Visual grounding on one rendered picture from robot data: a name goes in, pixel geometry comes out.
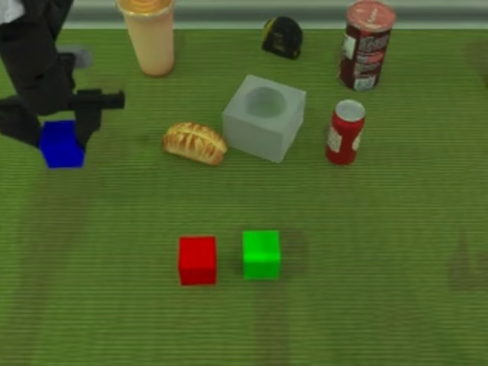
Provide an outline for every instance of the red soda can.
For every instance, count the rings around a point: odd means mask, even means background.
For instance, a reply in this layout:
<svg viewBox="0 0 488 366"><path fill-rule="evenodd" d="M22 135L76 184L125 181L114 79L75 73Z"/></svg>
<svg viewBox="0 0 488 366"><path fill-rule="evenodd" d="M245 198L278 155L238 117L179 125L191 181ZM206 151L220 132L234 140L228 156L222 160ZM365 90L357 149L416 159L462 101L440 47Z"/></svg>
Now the red soda can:
<svg viewBox="0 0 488 366"><path fill-rule="evenodd" d="M366 110L358 101L346 99L335 106L326 143L326 156L330 162L339 165L354 162L365 116Z"/></svg>
<svg viewBox="0 0 488 366"><path fill-rule="evenodd" d="M360 0L347 11L339 80L350 89L365 91L380 81L384 57L396 15L376 0Z"/></svg>

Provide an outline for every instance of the red cube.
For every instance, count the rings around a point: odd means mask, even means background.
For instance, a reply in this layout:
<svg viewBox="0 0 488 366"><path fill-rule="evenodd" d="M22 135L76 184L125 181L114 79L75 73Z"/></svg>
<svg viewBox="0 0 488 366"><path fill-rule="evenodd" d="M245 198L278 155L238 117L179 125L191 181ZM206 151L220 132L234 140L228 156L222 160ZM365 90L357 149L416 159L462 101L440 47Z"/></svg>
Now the red cube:
<svg viewBox="0 0 488 366"><path fill-rule="evenodd" d="M181 237L178 272L183 285L215 284L217 282L217 241L215 237Z"/></svg>

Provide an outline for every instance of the plastic cup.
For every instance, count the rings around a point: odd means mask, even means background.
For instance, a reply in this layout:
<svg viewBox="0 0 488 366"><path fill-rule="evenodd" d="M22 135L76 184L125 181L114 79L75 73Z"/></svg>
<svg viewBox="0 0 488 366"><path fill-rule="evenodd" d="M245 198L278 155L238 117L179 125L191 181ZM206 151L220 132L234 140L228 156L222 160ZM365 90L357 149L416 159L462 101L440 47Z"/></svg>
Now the plastic cup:
<svg viewBox="0 0 488 366"><path fill-rule="evenodd" d="M169 74L175 63L174 0L116 0L124 15L130 41L142 71L149 76Z"/></svg>

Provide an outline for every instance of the croissant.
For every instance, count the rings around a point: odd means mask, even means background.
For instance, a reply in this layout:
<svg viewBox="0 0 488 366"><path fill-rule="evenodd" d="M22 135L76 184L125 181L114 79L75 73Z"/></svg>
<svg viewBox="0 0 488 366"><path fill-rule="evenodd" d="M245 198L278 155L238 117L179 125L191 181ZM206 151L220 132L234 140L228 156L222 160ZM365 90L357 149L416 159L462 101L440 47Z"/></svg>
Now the croissant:
<svg viewBox="0 0 488 366"><path fill-rule="evenodd" d="M208 165L219 165L227 152L227 145L218 133L193 122L171 126L162 137L162 146L168 153Z"/></svg>

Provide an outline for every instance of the white label on can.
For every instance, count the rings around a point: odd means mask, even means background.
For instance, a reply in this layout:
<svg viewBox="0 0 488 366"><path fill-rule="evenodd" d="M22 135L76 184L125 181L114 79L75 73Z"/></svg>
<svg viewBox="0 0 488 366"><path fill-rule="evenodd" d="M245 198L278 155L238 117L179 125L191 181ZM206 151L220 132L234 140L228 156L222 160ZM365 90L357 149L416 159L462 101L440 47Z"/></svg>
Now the white label on can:
<svg viewBox="0 0 488 366"><path fill-rule="evenodd" d="M362 132L360 132L360 133L359 133L359 134L356 136L356 138L354 139L354 141L352 142L352 149L353 149L354 151L358 151L358 149L359 149L359 144L361 143L361 134L362 134Z"/></svg>
<svg viewBox="0 0 488 366"><path fill-rule="evenodd" d="M376 75L369 76L363 79L356 79L354 81L354 89L357 91L368 90L374 87L376 82Z"/></svg>
<svg viewBox="0 0 488 366"><path fill-rule="evenodd" d="M356 39L347 34L344 34L344 42L342 43L342 54L348 59L352 59L354 56L354 50L356 48Z"/></svg>
<svg viewBox="0 0 488 366"><path fill-rule="evenodd" d="M342 136L339 135L334 127L330 127L329 135L327 136L327 146L334 152L338 153L341 149Z"/></svg>

